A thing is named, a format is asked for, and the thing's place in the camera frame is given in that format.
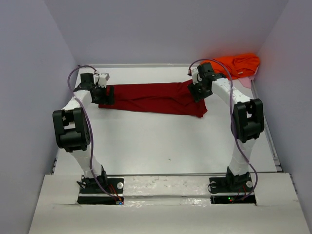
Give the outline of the dark red t shirt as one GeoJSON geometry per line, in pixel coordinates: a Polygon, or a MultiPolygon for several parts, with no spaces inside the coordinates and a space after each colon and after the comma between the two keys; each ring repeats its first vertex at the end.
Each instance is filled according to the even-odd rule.
{"type": "Polygon", "coordinates": [[[185,82],[118,84],[114,105],[100,104],[101,109],[186,115],[202,118],[207,113],[205,101],[195,102],[185,82]]]}

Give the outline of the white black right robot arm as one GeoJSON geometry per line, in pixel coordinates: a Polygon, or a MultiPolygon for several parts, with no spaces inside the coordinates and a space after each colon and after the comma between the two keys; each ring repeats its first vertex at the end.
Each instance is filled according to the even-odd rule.
{"type": "Polygon", "coordinates": [[[263,103],[243,94],[234,86],[232,75],[217,73],[212,67],[213,60],[202,63],[196,68],[188,68],[192,82],[188,89],[195,102],[211,95],[219,96],[230,108],[231,132],[234,137],[234,149],[231,162],[224,177],[210,178],[209,187],[213,194],[237,192],[241,188],[254,187],[249,169],[250,158],[256,140],[264,131],[263,103]]]}

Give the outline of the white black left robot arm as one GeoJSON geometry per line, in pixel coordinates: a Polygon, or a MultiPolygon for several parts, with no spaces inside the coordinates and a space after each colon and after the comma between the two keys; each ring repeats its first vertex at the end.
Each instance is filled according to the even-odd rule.
{"type": "Polygon", "coordinates": [[[90,104],[114,104],[114,87],[107,88],[108,73],[82,73],[73,96],[60,110],[52,113],[56,142],[71,154],[83,170],[83,188],[108,186],[107,174],[94,156],[94,137],[86,107],[90,104]]]}

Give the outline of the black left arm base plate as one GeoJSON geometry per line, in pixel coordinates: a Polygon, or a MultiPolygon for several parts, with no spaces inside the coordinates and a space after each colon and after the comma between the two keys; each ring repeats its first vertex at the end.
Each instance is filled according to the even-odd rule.
{"type": "Polygon", "coordinates": [[[80,205],[123,205],[124,204],[124,178],[108,177],[108,185],[100,183],[106,193],[92,182],[87,185],[87,180],[82,177],[76,182],[79,186],[78,204],[80,205]]]}

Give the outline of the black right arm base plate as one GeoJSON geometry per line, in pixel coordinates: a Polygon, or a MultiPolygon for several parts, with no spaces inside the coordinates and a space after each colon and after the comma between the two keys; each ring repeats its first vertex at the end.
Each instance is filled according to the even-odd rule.
{"type": "Polygon", "coordinates": [[[253,189],[251,178],[234,188],[231,188],[225,182],[225,177],[209,178],[207,190],[211,194],[211,204],[256,204],[254,192],[248,195],[253,189]]]}

